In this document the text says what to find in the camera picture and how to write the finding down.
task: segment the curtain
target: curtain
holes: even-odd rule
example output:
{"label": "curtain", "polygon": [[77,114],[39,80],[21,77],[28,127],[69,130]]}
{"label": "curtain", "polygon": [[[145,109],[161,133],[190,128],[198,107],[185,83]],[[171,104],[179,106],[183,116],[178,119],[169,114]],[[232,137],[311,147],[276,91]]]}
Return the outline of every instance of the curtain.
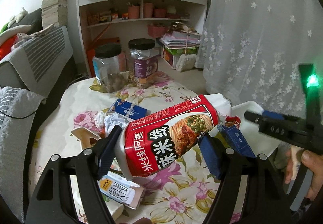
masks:
{"label": "curtain", "polygon": [[195,66],[208,93],[233,105],[304,116],[298,63],[323,75],[323,9],[318,0],[212,0]]}

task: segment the human hand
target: human hand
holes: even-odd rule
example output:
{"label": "human hand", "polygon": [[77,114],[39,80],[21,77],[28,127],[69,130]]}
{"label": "human hand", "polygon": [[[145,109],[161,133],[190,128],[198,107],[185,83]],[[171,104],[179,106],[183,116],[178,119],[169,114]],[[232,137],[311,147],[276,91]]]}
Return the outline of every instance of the human hand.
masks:
{"label": "human hand", "polygon": [[[286,155],[289,159],[286,167],[285,183],[289,184],[293,177],[293,161],[291,159],[290,151],[288,151]],[[313,172],[311,187],[308,190],[306,198],[314,200],[323,185],[323,156],[306,150],[302,154],[301,161],[304,166],[308,167]]]}

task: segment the plastic jar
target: plastic jar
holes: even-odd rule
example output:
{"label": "plastic jar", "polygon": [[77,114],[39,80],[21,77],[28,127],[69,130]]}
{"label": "plastic jar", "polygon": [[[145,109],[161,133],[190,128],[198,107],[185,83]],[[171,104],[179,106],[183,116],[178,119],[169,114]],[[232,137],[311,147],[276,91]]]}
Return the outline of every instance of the plastic jar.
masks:
{"label": "plastic jar", "polygon": [[93,67],[98,84],[103,92],[116,92],[128,84],[128,72],[121,72],[121,45],[105,44],[95,49]]}
{"label": "plastic jar", "polygon": [[155,40],[133,39],[129,41],[127,54],[130,79],[137,83],[138,88],[147,88],[154,84],[158,70],[159,51],[155,49]]}

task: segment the green led light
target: green led light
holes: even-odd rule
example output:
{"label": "green led light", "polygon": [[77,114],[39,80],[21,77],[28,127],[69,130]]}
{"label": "green led light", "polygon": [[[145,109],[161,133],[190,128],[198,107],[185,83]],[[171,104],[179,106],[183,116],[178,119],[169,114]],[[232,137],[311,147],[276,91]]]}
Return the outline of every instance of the green led light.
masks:
{"label": "green led light", "polygon": [[319,80],[316,75],[311,75],[307,79],[307,87],[310,86],[319,86]]}

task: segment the beige floor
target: beige floor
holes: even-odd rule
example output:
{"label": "beige floor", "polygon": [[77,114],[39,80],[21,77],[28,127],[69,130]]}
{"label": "beige floor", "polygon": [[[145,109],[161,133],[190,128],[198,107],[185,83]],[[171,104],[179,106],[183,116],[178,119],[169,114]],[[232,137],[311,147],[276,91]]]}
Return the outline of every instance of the beige floor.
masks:
{"label": "beige floor", "polygon": [[192,69],[184,72],[178,72],[173,70],[170,65],[164,60],[159,59],[158,70],[168,74],[176,82],[181,83],[183,86],[187,87],[189,90],[200,94],[207,94],[205,91],[205,79],[203,77],[203,71],[199,69]]}

